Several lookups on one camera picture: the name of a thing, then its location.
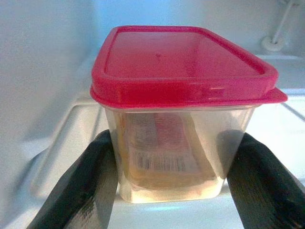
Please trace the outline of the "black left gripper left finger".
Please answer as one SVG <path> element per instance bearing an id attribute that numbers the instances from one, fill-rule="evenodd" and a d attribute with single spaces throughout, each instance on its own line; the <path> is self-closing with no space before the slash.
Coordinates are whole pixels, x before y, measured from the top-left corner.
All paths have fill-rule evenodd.
<path id="1" fill-rule="evenodd" d="M 99 133 L 61 176 L 29 229 L 106 229 L 118 186 L 109 130 Z"/>

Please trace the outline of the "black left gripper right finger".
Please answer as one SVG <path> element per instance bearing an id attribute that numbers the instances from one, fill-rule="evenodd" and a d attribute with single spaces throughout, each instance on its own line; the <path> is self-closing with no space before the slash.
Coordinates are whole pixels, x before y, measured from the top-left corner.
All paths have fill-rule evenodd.
<path id="1" fill-rule="evenodd" d="M 227 181 L 245 229 L 305 227 L 305 187 L 267 146 L 248 133 Z"/>

